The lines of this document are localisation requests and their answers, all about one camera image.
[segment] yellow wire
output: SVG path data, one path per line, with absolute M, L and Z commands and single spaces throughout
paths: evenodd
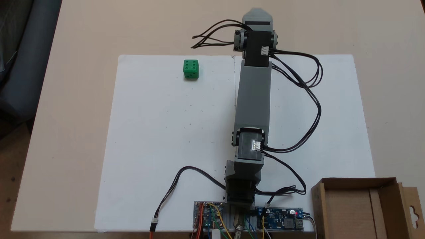
M 261 220 L 261 223 L 263 224 L 263 239 L 264 239 L 264 216 L 263 216 L 263 219 Z
M 226 230 L 227 234 L 229 235 L 229 238 L 233 239 L 232 236 L 230 235 L 229 231 L 227 230 L 226 225 L 224 224 L 223 218 L 221 217 L 221 213 L 220 213 L 220 210 L 218 209 L 218 207 L 214 204 L 211 204 L 211 203 L 207 203 L 207 205 L 211 205 L 211 206 L 215 207 L 215 209 L 217 210 L 217 215 L 220 218 L 221 223 L 223 223 L 223 227 Z

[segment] floor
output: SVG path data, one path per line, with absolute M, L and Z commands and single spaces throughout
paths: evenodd
M 13 211 L 25 165 L 30 134 L 26 125 L 21 125 L 0 140 L 0 238 L 1 239 L 144 239 L 147 233 L 57 233 L 57 232 L 11 232 Z M 155 239 L 188 239 L 188 233 L 156 233 Z M 314 234 L 285 234 L 284 238 L 307 239 Z

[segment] dark chair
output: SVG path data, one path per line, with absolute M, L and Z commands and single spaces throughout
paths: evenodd
M 61 4 L 0 1 L 0 138 L 35 117 Z

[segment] green dice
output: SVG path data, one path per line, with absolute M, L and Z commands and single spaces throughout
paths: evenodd
M 183 74 L 185 78 L 197 79 L 199 78 L 199 62 L 198 60 L 184 60 Z

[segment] beige table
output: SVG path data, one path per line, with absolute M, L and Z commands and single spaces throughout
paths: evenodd
M 63 0 L 12 230 L 93 231 L 118 56 L 233 54 L 192 50 L 190 36 L 254 6 L 280 49 L 354 55 L 376 175 L 419 187 L 425 205 L 420 0 Z

